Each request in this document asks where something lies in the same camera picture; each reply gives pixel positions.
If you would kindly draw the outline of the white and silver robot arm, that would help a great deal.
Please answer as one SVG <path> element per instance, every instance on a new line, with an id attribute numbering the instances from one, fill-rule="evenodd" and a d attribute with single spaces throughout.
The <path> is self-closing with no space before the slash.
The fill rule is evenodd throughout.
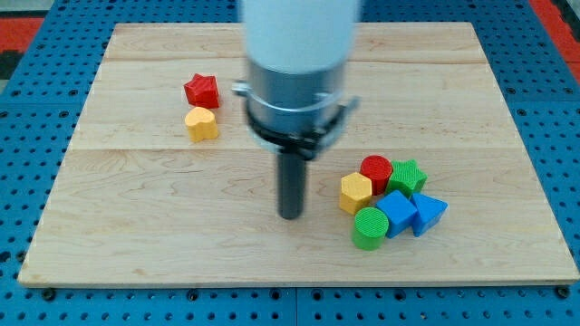
<path id="1" fill-rule="evenodd" d="M 339 137 L 345 64 L 361 7 L 359 0 L 240 3 L 247 67 L 234 92 L 267 148 L 311 160 Z"/>

